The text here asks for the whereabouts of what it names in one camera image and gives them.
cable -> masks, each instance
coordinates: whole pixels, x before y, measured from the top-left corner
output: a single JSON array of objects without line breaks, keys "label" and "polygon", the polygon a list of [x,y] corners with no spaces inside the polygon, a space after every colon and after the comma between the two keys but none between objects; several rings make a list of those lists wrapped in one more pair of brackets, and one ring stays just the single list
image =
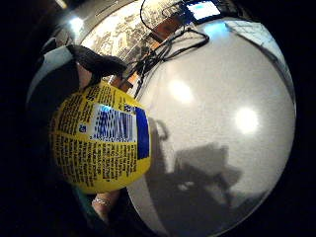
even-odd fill
[{"label": "cable", "polygon": [[177,6],[177,5],[181,4],[181,3],[182,3],[182,4],[185,4],[184,1],[176,2],[176,3],[172,4],[172,5],[170,5],[170,6],[166,7],[166,8],[164,8],[164,9],[161,11],[161,14],[162,14],[165,18],[170,17],[170,16],[166,16],[164,12],[165,12],[167,9],[172,8],[172,7],[175,7],[175,6]]},{"label": "cable", "polygon": [[157,31],[155,31],[154,29],[152,29],[151,27],[149,27],[149,26],[144,22],[144,20],[143,20],[143,18],[142,18],[142,14],[141,14],[141,13],[142,13],[142,8],[143,8],[145,2],[146,2],[146,0],[143,0],[143,1],[142,1],[142,4],[141,4],[141,6],[140,6],[140,10],[139,10],[140,21],[142,22],[142,24],[143,24],[147,29],[149,29],[149,30],[152,31],[154,34],[156,34],[157,37],[162,38],[162,36],[161,36]]},{"label": "cable", "polygon": [[[178,50],[176,50],[175,52],[170,53],[173,42],[175,39],[178,39],[179,37],[183,36],[185,33],[194,33],[197,35],[200,35],[203,37],[203,40],[194,43],[192,45],[189,45],[187,47],[183,47],[180,48]],[[170,37],[169,39],[165,40],[163,43],[161,43],[157,48],[155,48],[154,50],[151,50],[148,52],[148,54],[142,58],[141,60],[138,61],[131,61],[128,63],[128,65],[131,64],[135,64],[134,67],[132,67],[129,71],[129,73],[123,77],[122,81],[119,84],[119,88],[121,88],[121,86],[126,83],[126,81],[128,80],[129,77],[131,77],[135,72],[138,73],[139,75],[139,80],[137,81],[137,89],[136,92],[134,94],[134,98],[137,97],[141,86],[144,82],[144,78],[146,76],[146,74],[154,67],[156,66],[159,62],[165,62],[168,60],[173,59],[174,57],[178,56],[179,54],[191,49],[191,48],[198,48],[201,47],[203,45],[205,45],[206,43],[209,42],[209,36],[200,32],[197,32],[191,28],[187,28],[184,29],[183,31],[180,31],[178,34],[175,34],[174,36]]]}]

white table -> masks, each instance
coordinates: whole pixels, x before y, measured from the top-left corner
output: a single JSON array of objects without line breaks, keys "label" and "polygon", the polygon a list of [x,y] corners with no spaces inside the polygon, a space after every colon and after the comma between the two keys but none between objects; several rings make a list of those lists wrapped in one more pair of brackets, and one ring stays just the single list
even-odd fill
[{"label": "white table", "polygon": [[138,98],[150,117],[152,166],[128,192],[161,235],[232,228],[268,196],[291,150],[292,92],[224,20],[199,25],[210,43],[160,65]]}]

